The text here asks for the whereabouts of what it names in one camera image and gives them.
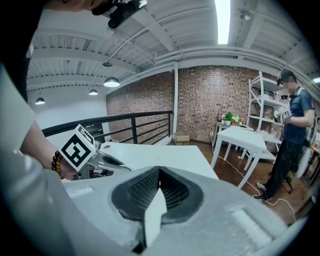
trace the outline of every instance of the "beaded bracelet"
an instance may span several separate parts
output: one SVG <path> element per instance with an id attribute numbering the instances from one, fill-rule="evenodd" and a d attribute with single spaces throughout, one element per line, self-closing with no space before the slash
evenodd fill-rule
<path id="1" fill-rule="evenodd" d="M 53 162 L 51 163 L 52 170 L 59 174 L 60 180 L 63 180 L 64 177 L 62 177 L 60 173 L 60 163 L 62 160 L 62 155 L 59 153 L 58 150 L 54 153 L 54 157 L 52 159 L 53 159 Z"/>

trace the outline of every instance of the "hand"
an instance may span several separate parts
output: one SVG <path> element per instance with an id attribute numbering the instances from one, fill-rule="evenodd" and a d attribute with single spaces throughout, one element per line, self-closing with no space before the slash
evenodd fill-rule
<path id="1" fill-rule="evenodd" d="M 111 0 L 49 0 L 43 8 L 56 11 L 78 12 L 84 9 L 96 8 Z"/>
<path id="2" fill-rule="evenodd" d="M 60 174 L 65 179 L 73 181 L 77 175 L 77 171 L 67 162 L 66 159 L 62 158 L 60 163 Z"/>

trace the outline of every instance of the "cable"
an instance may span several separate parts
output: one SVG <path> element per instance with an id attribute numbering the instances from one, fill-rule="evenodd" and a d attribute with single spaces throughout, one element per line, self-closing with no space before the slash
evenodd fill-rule
<path id="1" fill-rule="evenodd" d="M 212 146 L 212 153 L 213 153 L 213 152 L 214 152 L 214 147 L 213 147 L 213 144 L 212 144 L 212 143 L 211 143 L 211 146 Z M 237 168 L 235 168 L 229 161 L 226 160 L 226 162 L 227 162 L 229 165 L 231 165 L 231 166 L 233 167 L 233 169 L 235 169 L 235 170 L 244 178 L 244 175 L 243 175 L 240 171 L 238 171 Z M 259 195 L 261 195 L 260 192 L 259 192 L 259 190 L 256 189 L 252 184 L 250 184 L 248 181 L 246 181 L 246 183 L 248 183 L 251 187 L 253 187 L 254 190 L 256 190 L 256 191 L 258 192 Z M 289 203 L 287 200 L 280 198 L 280 199 L 278 199 L 274 204 L 272 204 L 272 203 L 270 203 L 270 202 L 266 202 L 266 203 L 269 204 L 269 205 L 271 205 L 271 206 L 275 206 L 279 201 L 285 201 L 285 202 L 289 205 L 289 207 L 291 208 L 292 213 L 293 213 L 294 222 L 296 222 L 297 220 L 296 220 L 296 216 L 295 216 L 295 211 L 294 211 L 294 209 L 291 207 L 290 203 Z"/>
<path id="2" fill-rule="evenodd" d="M 130 172 L 131 172 L 131 169 L 130 168 L 128 168 L 128 167 L 125 167 L 125 166 L 123 166 L 123 165 L 119 165 L 120 167 L 123 167 L 123 168 L 126 168 L 126 169 L 128 169 Z"/>

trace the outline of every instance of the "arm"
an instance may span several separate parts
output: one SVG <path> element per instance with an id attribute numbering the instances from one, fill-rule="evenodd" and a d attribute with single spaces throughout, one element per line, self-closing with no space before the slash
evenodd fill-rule
<path id="1" fill-rule="evenodd" d="M 39 125 L 34 121 L 24 138 L 21 152 L 37 159 L 44 168 L 51 170 L 56 150 L 57 148 L 46 139 Z M 77 174 L 64 158 L 61 161 L 60 172 L 67 180 L 74 180 Z"/>
<path id="2" fill-rule="evenodd" d="M 293 124 L 299 127 L 312 127 L 314 124 L 314 112 L 311 109 L 303 111 L 303 117 L 290 117 L 286 120 L 287 124 Z"/>

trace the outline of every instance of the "green plant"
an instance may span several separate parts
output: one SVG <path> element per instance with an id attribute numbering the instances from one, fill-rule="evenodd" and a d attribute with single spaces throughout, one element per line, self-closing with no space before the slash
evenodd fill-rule
<path id="1" fill-rule="evenodd" d="M 231 121 L 232 120 L 232 116 L 233 116 L 232 113 L 228 112 L 228 113 L 225 114 L 224 118 L 225 118 L 226 121 Z"/>

